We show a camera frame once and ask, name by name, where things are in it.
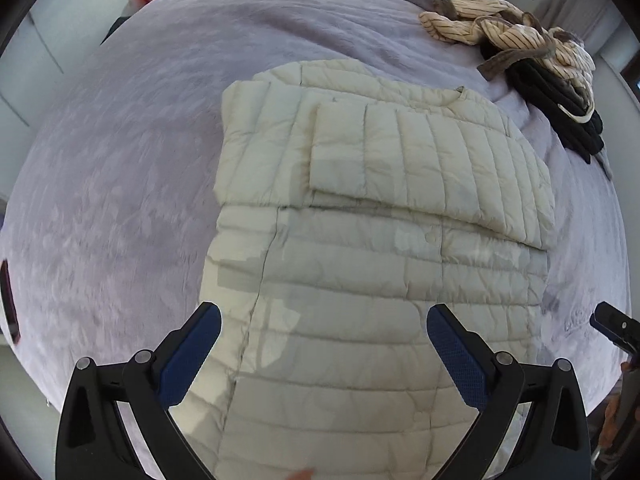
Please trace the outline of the person's right hand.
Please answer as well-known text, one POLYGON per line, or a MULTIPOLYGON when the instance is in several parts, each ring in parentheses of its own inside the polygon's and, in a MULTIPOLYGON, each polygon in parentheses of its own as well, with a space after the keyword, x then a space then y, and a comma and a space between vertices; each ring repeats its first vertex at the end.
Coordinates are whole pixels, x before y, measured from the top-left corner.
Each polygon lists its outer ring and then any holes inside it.
POLYGON ((616 414, 620 406, 620 394, 616 393, 608 400, 608 405, 604 411, 604 422, 600 431, 598 447, 607 450, 613 443, 617 434, 616 414))

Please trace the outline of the person's left hand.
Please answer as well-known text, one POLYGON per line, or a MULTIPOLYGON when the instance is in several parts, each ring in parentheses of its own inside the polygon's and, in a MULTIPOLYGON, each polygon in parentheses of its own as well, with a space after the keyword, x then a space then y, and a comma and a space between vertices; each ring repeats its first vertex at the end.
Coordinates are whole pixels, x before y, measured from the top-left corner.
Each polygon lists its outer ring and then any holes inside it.
POLYGON ((312 480, 314 478, 313 469, 304 469, 296 471, 288 477, 288 480, 312 480))

